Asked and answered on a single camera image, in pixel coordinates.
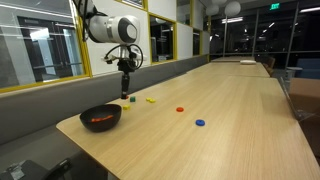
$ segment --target wooden table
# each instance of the wooden table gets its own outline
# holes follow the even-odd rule
[[[240,62],[242,60],[254,60],[252,56],[231,56],[231,57],[221,57],[212,60],[212,62]]]
[[[270,77],[266,68],[261,63],[255,65],[241,65],[233,62],[209,63],[201,66],[190,73],[206,73],[209,76],[215,75],[232,75],[232,76],[253,76],[253,77]]]
[[[135,103],[111,102],[131,110],[109,131],[88,131],[79,115],[57,128],[124,180],[320,179],[276,79],[208,76],[188,73],[132,94]]]

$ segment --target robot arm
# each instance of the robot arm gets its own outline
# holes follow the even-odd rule
[[[98,12],[92,0],[73,0],[89,37],[96,43],[137,44],[140,23],[134,16],[109,17]]]
[[[92,0],[73,0],[73,3],[83,22],[83,38],[86,30],[90,39],[96,43],[120,44],[111,49],[103,60],[111,64],[112,61],[119,59],[118,70],[123,72],[121,99],[126,99],[130,83],[129,73],[139,69],[143,63],[142,50],[135,44],[139,42],[140,37],[139,20],[133,16],[109,17],[98,12]],[[120,48],[119,57],[111,55],[111,52],[116,48]]]

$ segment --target red disc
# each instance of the red disc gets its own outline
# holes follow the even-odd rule
[[[177,108],[177,111],[178,111],[178,112],[183,112],[184,109],[183,109],[182,107],[178,107],[178,108]]]

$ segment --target black chair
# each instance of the black chair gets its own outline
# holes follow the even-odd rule
[[[65,180],[65,174],[71,168],[72,165],[69,158],[61,161],[50,170],[31,160],[26,160],[7,168],[5,172],[0,174],[0,180],[13,180],[13,174],[19,176],[19,170],[23,174],[19,180]]]

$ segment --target small toy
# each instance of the small toy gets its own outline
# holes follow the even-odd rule
[[[178,108],[177,108],[177,111],[178,111],[178,112],[183,112],[184,109],[183,109],[182,107],[178,107]]]
[[[148,102],[150,102],[150,103],[155,103],[155,102],[156,102],[156,100],[153,99],[153,98],[147,98],[146,101],[148,101]]]
[[[130,105],[125,105],[122,108],[123,108],[123,110],[129,110],[130,109]]]
[[[130,97],[130,102],[136,102],[136,97],[135,96],[131,96]]]
[[[204,126],[206,124],[206,122],[202,119],[198,119],[196,120],[196,125],[197,126]]]

